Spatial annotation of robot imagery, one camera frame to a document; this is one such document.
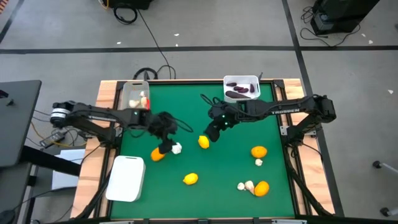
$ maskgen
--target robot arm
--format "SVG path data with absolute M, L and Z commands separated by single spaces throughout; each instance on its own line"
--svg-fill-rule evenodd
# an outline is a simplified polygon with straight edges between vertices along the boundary
M 227 103 L 213 98 L 211 102 L 205 95 L 201 97 L 212 105 L 208 115 L 213 121 L 205 130 L 211 141 L 215 142 L 220 137 L 220 131 L 240 122 L 256 122 L 269 115 L 288 113 L 308 113 L 308 116 L 296 126 L 287 129 L 287 143 L 293 144 L 302 141 L 304 134 L 315 128 L 320 123 L 329 123 L 336 119 L 333 102 L 326 96 L 305 96 L 296 100 L 265 102 L 262 100 L 238 101 Z
M 50 122 L 55 128 L 73 126 L 98 138 L 101 144 L 109 147 L 118 147 L 116 130 L 103 128 L 91 120 L 110 121 L 119 123 L 127 129 L 141 129 L 162 140 L 159 151 L 165 154 L 171 151 L 175 142 L 168 138 L 169 134 L 175 134 L 177 123 L 173 116 L 167 112 L 152 114 L 147 109 L 127 108 L 124 110 L 112 110 L 67 101 L 54 103 Z

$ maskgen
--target black stand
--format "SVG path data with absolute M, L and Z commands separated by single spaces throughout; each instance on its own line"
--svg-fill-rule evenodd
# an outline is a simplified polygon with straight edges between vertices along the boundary
M 46 167 L 65 174 L 79 176 L 80 165 L 74 162 L 58 158 L 40 150 L 24 146 L 21 153 L 21 162 L 31 162 L 35 165 Z

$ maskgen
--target gray floor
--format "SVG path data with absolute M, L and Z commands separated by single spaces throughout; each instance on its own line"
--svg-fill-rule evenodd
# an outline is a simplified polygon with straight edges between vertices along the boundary
M 314 0 L 287 1 L 299 36 L 301 27 L 306 27 L 300 21 L 302 9 Z M 0 15 L 0 29 L 16 3 L 10 0 Z M 369 46 L 369 40 L 371 45 L 398 45 L 397 12 L 396 0 L 381 0 L 361 23 L 362 29 L 343 45 Z M 156 0 L 142 13 L 162 47 L 293 46 L 282 0 Z M 331 35 L 329 41 L 333 44 L 342 37 Z M 300 37 L 298 41 L 302 46 L 322 46 Z M 155 45 L 141 19 L 124 26 L 97 0 L 25 0 L 0 43 L 0 49 L 109 47 Z M 384 218 L 378 212 L 381 207 L 398 206 L 398 177 L 387 170 L 374 170 L 371 163 L 379 159 L 398 167 L 398 51 L 302 53 L 314 93 L 326 94 L 335 102 L 338 118 L 323 127 L 345 215 Z M 165 56 L 177 78 L 260 72 L 264 78 L 301 78 L 294 51 L 165 52 Z M 48 113 L 55 101 L 94 103 L 101 80 L 128 79 L 142 67 L 163 64 L 158 52 L 0 54 L 0 81 L 42 80 L 37 109 Z M 168 73 L 160 77 L 167 78 Z M 35 123 L 43 134 L 52 130 L 48 123 Z M 32 131 L 28 136 L 39 141 Z M 34 218 L 54 221 L 72 200 L 73 194 L 40 198 Z M 389 219 L 398 220 L 398 216 Z

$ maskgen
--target wooden table frame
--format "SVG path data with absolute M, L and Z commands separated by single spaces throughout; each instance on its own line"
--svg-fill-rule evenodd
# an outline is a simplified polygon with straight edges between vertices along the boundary
M 263 79 L 264 81 L 272 81 L 274 90 L 278 100 L 290 100 L 301 98 L 304 96 L 303 88 L 299 79 Z M 96 106 L 104 108 L 116 108 L 119 103 L 119 96 L 121 87 L 118 85 L 122 80 L 102 81 L 99 86 Z M 220 82 L 221 80 L 151 80 L 151 82 L 172 83 L 172 82 L 201 82 L 211 83 Z M 279 115 L 278 122 L 284 126 L 297 124 L 306 117 L 305 113 L 295 113 L 290 115 Z M 105 121 L 95 121 L 96 124 L 107 127 L 110 124 Z M 340 198 L 338 195 L 336 182 L 331 169 L 330 158 L 328 156 L 325 137 L 322 131 L 317 131 L 317 138 L 305 136 L 304 143 L 318 149 L 318 143 L 321 146 L 323 154 L 323 163 L 318 153 L 306 146 L 299 146 L 299 154 L 296 158 L 290 158 L 292 164 L 298 175 L 305 181 L 306 186 L 320 202 L 320 204 L 330 213 L 336 213 L 338 216 L 343 216 Z M 98 140 L 90 139 L 86 145 L 85 155 L 92 152 L 99 145 Z M 85 206 L 90 202 L 95 192 L 98 189 L 100 182 L 104 181 L 105 175 L 112 166 L 113 158 L 116 151 L 114 149 L 106 150 L 103 147 L 98 148 L 94 153 L 87 157 L 81 166 L 80 178 L 76 190 L 75 200 L 71 217 L 77 216 L 83 211 Z M 302 192 L 295 182 L 290 183 L 292 199 L 294 201 L 294 210 L 296 214 L 301 215 L 316 215 L 316 212 L 308 204 L 303 197 Z M 94 217 L 105 217 L 110 213 L 110 206 L 105 196 L 101 203 L 98 204 L 96 210 L 91 214 Z

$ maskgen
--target green felt mat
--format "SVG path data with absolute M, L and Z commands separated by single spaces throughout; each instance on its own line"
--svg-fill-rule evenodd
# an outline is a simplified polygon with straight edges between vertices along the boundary
M 201 98 L 223 98 L 222 85 L 151 85 L 153 113 L 167 111 L 187 122 L 194 133 L 178 129 L 172 138 L 182 145 L 182 153 L 171 152 L 153 162 L 150 153 L 160 143 L 145 133 L 134 139 L 123 136 L 121 155 L 142 157 L 146 164 L 139 200 L 113 202 L 111 218 L 227 218 L 294 216 L 287 173 L 276 117 L 256 123 L 241 123 L 221 132 L 220 139 L 208 149 L 198 145 L 198 137 L 211 119 L 210 105 Z M 261 97 L 272 101 L 270 84 L 261 85 Z M 261 167 L 254 165 L 251 148 L 265 146 L 268 154 Z M 199 180 L 187 186 L 182 180 L 195 172 Z M 238 191 L 239 182 L 265 180 L 270 191 L 255 197 Z

